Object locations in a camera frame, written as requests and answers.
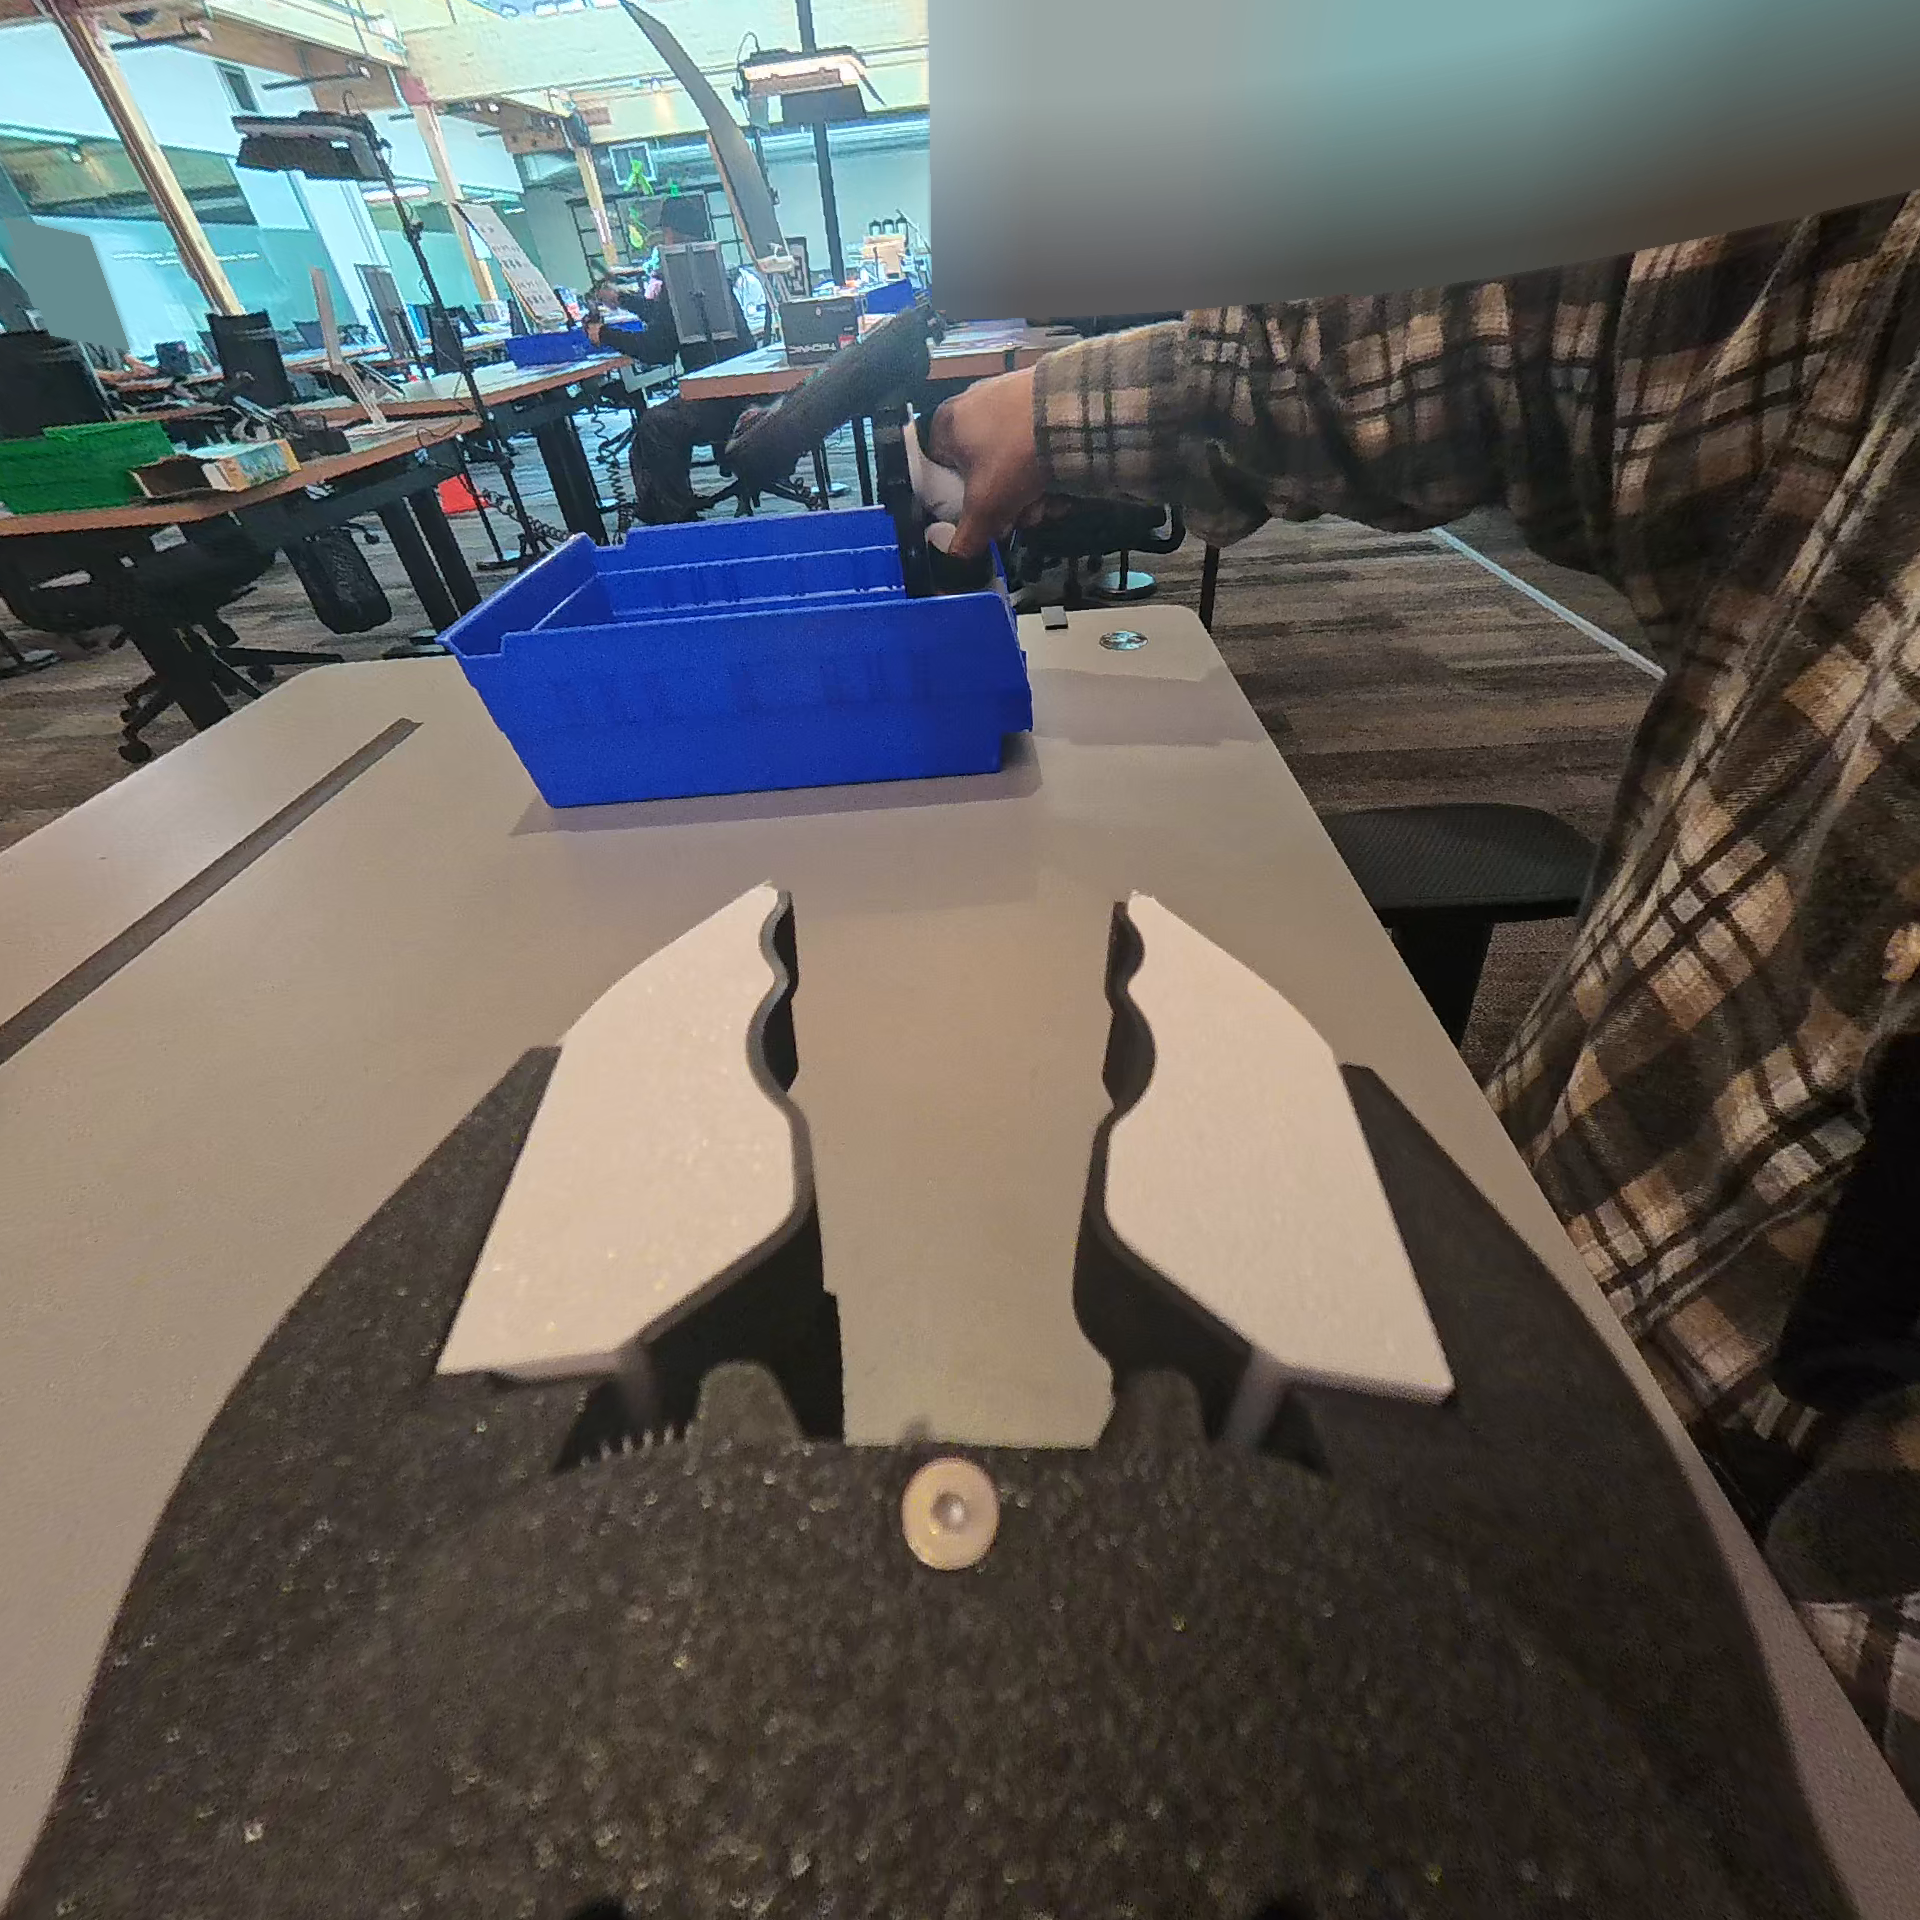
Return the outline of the person's plaid shirt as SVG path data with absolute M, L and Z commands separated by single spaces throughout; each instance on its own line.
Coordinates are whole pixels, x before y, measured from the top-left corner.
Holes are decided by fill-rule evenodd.
M 1496 1112 L 1916 1798 L 1916 195 L 1514 330 L 1504 506 L 1662 678 Z

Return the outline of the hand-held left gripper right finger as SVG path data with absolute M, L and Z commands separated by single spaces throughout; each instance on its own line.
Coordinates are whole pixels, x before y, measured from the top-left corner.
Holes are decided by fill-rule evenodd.
M 1110 1402 L 1190 1390 L 1262 1451 L 1302 1390 L 1444 1410 L 1450 1357 L 1332 1044 L 1150 895 L 1110 908 L 1076 1328 Z

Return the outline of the wooden top desk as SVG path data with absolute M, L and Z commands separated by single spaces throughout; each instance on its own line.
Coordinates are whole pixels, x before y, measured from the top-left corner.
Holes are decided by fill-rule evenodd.
M 1042 355 L 1069 345 L 1073 339 L 1080 339 L 1080 334 L 1066 324 L 951 324 L 944 336 L 927 345 L 927 374 L 886 393 L 880 412 L 902 408 L 907 416 L 929 416 L 967 385 L 1001 369 L 1025 369 L 1042 359 Z M 762 416 L 817 369 L 826 369 L 826 359 L 791 364 L 781 345 L 762 345 L 714 364 L 709 369 L 681 374 L 677 401 L 688 408 L 706 404 L 731 417 Z M 655 429 L 665 412 L 668 404 L 658 404 L 635 420 L 624 475 L 635 481 L 637 495 L 665 495 L 665 454 L 643 452 L 643 426 Z M 813 481 L 800 487 L 791 473 L 772 487 L 767 495 L 799 511 L 826 511 L 833 494 L 838 494 L 838 481 L 833 481 L 826 468 L 826 445 L 813 445 L 806 458 L 813 461 Z

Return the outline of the white poster board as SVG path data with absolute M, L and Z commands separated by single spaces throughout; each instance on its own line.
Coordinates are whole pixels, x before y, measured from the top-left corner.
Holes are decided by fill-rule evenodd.
M 479 301 L 505 319 L 522 319 L 522 301 L 515 299 L 521 248 L 514 227 L 505 227 L 502 210 L 493 202 L 454 202 L 450 220 L 467 255 L 467 278 Z

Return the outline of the wood edged desk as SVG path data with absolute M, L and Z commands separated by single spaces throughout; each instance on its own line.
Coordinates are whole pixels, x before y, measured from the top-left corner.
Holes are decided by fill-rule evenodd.
M 349 389 L 346 374 L 334 374 L 337 398 L 302 398 L 289 412 L 300 426 L 329 426 L 337 432 L 373 417 L 475 417 L 479 426 L 466 429 L 457 445 L 466 467 L 479 467 L 496 479 L 471 479 L 471 494 L 481 503 L 479 524 L 496 546 L 481 570 L 505 570 L 543 557 L 573 534 L 599 544 L 607 541 L 602 481 L 588 467 L 577 416 L 602 401 L 624 401 L 632 369 L 635 359 L 624 355 L 588 350 L 588 357 L 562 364 L 485 364 L 479 369 L 376 381 L 373 389 L 366 381 Z M 515 479 L 521 437 L 530 437 L 540 454 L 558 524 L 540 521 L 527 506 Z
M 454 473 L 454 454 L 463 450 L 457 435 L 466 429 L 471 429 L 471 417 L 466 416 L 443 420 L 420 417 L 411 426 L 373 429 L 370 437 L 349 445 L 346 452 L 329 452 L 314 461 L 306 461 L 291 479 L 277 479 L 250 494 L 135 498 L 127 506 L 71 511 L 46 515 L 6 514 L 4 541 L 151 531 L 157 546 L 166 546 L 177 544 L 190 524 L 227 515 L 250 541 L 259 554 L 272 554 L 269 564 L 272 570 L 274 564 L 289 564 L 284 560 L 289 541 L 300 541 L 326 528 L 354 528 L 361 521 L 376 521 L 428 621 L 423 654 L 434 657 L 442 650 L 437 647 L 442 631 L 450 630 L 466 611 L 471 611 L 481 601 L 466 550 L 437 503 L 437 487 Z M 243 643 L 243 638 L 240 647 L 272 657 L 277 673 L 274 683 L 291 669 L 342 662 L 337 650 L 321 650 L 321 647 Z M 272 688 L 260 688 L 259 697 L 250 700 L 233 700 L 227 716 L 236 707 L 260 700 Z

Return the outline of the black computer monitor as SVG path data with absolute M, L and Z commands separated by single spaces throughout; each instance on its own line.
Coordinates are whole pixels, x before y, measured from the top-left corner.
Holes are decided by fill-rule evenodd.
M 277 330 L 269 311 L 207 311 L 202 336 L 231 398 L 259 408 L 289 408 L 296 401 L 296 385 L 284 369 Z
M 0 350 L 4 437 L 112 417 L 112 401 L 79 342 L 42 330 L 6 330 Z

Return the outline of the black studio light on stand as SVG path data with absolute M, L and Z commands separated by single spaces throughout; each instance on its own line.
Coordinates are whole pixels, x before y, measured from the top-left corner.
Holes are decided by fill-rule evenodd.
M 741 45 L 735 60 L 735 99 L 746 111 L 746 139 L 762 156 L 762 133 L 778 127 L 800 130 L 816 161 L 823 207 L 823 259 L 809 267 L 809 281 L 847 281 L 847 233 L 838 220 L 833 127 L 848 127 L 865 111 L 871 75 L 854 49 L 826 49 L 817 41 L 816 5 L 791 5 L 799 24 L 795 52 L 762 52 Z
M 515 458 L 514 458 L 508 432 L 500 426 L 500 417 L 493 416 L 488 401 L 479 391 L 471 357 L 457 336 L 457 325 L 447 311 L 447 301 L 428 263 L 423 227 L 402 203 L 388 139 L 373 133 L 364 111 L 312 110 L 296 116 L 236 116 L 231 127 L 240 135 L 240 148 L 236 148 L 240 168 L 300 174 L 306 181 L 342 181 L 356 187 L 376 183 L 388 195 L 388 202 L 398 207 L 398 227 L 423 288 L 434 369 L 450 374 L 463 385 L 467 412 L 479 420 L 475 445 L 481 452 L 481 467 L 493 467 L 505 495 L 505 515 L 515 528 L 515 557 L 505 557 L 505 550 L 496 546 L 493 570 L 534 564 L 543 554 L 543 536 L 515 487 Z

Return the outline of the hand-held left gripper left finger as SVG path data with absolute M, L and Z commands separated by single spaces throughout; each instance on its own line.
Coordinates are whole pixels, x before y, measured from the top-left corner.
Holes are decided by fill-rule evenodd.
M 791 896 L 755 885 L 603 989 L 562 1034 L 434 1373 L 611 1384 L 687 1428 L 755 1364 L 830 1425 L 830 1286 L 791 1101 Z

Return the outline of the grey computer monitor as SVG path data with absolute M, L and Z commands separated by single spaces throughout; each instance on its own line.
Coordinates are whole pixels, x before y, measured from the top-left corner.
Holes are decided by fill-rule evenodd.
M 752 350 L 755 339 L 735 310 L 735 281 L 715 240 L 658 244 L 658 276 L 679 350 L 706 350 L 714 359 Z

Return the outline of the stack of green bins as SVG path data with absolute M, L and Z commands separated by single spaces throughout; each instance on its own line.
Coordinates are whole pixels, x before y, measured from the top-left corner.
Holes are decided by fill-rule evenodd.
M 14 515 L 107 511 L 147 498 L 135 468 L 177 454 L 151 417 L 49 426 L 4 437 L 4 506 Z

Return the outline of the black bag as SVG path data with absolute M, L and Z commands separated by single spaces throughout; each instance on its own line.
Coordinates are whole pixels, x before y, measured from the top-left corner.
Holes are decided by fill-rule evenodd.
M 334 635 L 370 635 L 393 617 L 389 597 L 354 536 L 354 528 L 326 528 L 284 544 L 300 588 Z

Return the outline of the person's right forearm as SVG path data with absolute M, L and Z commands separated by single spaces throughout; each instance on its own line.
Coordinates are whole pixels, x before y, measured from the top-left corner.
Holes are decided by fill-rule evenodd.
M 1616 580 L 1614 374 L 1629 255 L 1394 296 L 1190 311 L 1036 364 L 1042 487 L 1176 506 L 1211 544 L 1275 515 L 1419 534 L 1499 506 Z

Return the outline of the person's right hand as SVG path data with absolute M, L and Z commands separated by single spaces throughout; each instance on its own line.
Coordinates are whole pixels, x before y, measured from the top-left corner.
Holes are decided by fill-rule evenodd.
M 960 489 L 949 557 L 971 564 L 1049 515 L 1036 452 L 1036 366 L 974 381 L 940 401 L 927 417 L 924 452 Z

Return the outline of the flat cardboard box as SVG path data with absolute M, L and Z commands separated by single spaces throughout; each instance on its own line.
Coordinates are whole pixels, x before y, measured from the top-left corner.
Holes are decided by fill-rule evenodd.
M 186 498 L 263 489 L 302 468 L 300 452 L 284 437 L 236 437 L 198 445 L 127 468 L 127 481 L 141 498 Z

